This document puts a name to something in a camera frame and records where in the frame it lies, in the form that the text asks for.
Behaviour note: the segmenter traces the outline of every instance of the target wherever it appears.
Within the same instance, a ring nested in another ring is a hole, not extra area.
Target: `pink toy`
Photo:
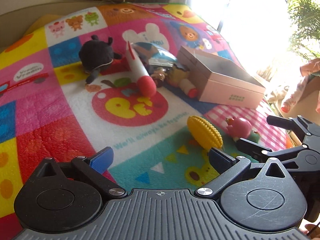
[[[63,36],[64,33],[64,21],[55,22],[53,25],[49,25],[48,28],[53,33],[53,35],[58,38],[59,36]]]
[[[227,130],[229,135],[233,138],[234,141],[239,140],[240,138],[248,138],[252,125],[251,123],[244,118],[227,118],[226,122],[228,124]]]
[[[132,71],[132,81],[137,84],[143,96],[153,97],[157,92],[156,84],[149,76],[136,51],[132,49],[129,42],[125,56]]]

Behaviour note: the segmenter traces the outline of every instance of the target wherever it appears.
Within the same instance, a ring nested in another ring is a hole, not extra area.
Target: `metal screw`
[[[123,188],[119,188],[119,187],[114,187],[112,189],[109,190],[109,194],[113,195],[113,196],[121,196],[124,194],[124,189]]]
[[[197,189],[197,193],[201,196],[209,196],[213,193],[212,189],[208,187],[201,187]]]

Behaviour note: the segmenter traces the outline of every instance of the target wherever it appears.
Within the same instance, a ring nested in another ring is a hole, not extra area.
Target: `black gripper base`
[[[134,189],[128,197],[110,200],[90,224],[60,234],[25,229],[16,240],[306,240],[297,229],[258,233],[228,220],[217,203],[192,196],[186,189]]]

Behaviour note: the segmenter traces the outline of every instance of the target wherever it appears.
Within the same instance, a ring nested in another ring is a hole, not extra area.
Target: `black plush toy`
[[[92,83],[99,75],[100,71],[106,70],[113,59],[121,59],[121,55],[113,52],[111,44],[112,37],[108,38],[108,43],[99,41],[97,35],[91,36],[91,41],[83,44],[79,51],[79,58],[86,73],[90,73],[85,82]]]

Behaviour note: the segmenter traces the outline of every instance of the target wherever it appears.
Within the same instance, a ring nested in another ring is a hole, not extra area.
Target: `cardboard box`
[[[255,109],[264,97],[266,88],[229,59],[187,47],[177,59],[190,69],[199,101]]]

